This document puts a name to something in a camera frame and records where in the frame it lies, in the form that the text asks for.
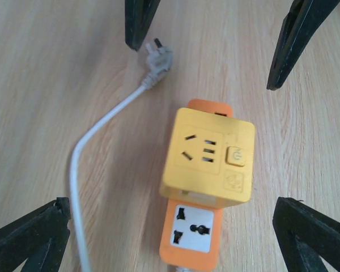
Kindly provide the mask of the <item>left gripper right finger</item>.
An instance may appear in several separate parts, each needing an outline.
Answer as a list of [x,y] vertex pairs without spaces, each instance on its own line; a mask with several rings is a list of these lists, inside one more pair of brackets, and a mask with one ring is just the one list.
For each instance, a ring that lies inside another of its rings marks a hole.
[[340,222],[293,198],[279,197],[273,227],[288,271],[340,271]]

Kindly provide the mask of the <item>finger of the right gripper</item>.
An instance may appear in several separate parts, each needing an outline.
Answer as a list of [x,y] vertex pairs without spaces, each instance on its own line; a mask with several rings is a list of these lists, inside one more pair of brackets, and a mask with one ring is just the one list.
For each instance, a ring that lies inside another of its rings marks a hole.
[[125,42],[138,51],[148,33],[160,0],[125,0]]
[[266,88],[281,88],[305,47],[340,0],[294,0],[278,37]]

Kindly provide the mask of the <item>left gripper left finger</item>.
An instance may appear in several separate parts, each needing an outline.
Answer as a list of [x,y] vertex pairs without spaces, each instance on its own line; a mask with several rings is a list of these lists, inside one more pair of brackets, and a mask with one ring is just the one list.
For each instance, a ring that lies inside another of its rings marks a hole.
[[58,197],[0,228],[0,271],[58,271],[66,249],[70,202]]

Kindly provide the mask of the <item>orange power strip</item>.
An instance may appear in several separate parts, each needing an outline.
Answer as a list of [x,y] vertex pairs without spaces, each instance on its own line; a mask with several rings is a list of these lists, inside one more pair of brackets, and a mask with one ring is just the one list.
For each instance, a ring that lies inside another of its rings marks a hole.
[[[232,117],[223,103],[193,99],[185,108]],[[218,261],[223,209],[168,198],[159,254],[176,271],[211,271]]]

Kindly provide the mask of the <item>yellow cube socket adapter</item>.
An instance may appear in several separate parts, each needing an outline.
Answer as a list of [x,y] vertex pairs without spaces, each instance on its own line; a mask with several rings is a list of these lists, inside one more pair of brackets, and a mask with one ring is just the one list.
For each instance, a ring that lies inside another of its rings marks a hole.
[[255,137],[251,122],[180,108],[160,194],[216,209],[248,202],[252,195]]

